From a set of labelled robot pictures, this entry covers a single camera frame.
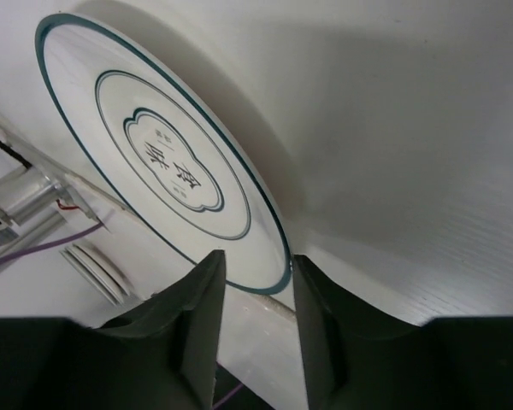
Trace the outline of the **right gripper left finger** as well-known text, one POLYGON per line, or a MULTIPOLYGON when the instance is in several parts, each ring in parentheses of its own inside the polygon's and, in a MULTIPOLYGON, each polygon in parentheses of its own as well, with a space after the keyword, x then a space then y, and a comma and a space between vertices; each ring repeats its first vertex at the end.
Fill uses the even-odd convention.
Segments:
POLYGON ((185 277, 96 333, 105 342, 91 409, 209 409, 215 388, 226 255, 213 250, 185 277))

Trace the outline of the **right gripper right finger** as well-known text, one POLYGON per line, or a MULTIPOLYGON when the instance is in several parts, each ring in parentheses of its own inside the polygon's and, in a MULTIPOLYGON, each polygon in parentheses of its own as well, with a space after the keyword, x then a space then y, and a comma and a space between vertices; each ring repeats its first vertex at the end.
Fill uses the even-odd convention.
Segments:
POLYGON ((430 359, 415 325, 332 281, 309 257, 293 283, 311 409, 429 409, 430 359))

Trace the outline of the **white plate with green lines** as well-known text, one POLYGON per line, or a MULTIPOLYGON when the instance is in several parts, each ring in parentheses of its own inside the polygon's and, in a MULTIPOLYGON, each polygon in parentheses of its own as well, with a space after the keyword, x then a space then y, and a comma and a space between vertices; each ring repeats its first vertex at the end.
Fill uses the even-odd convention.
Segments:
POLYGON ((292 276, 280 211, 212 110, 148 50, 102 22, 44 17, 34 38, 50 98, 85 157, 190 263, 227 254, 228 283, 274 295, 292 276))

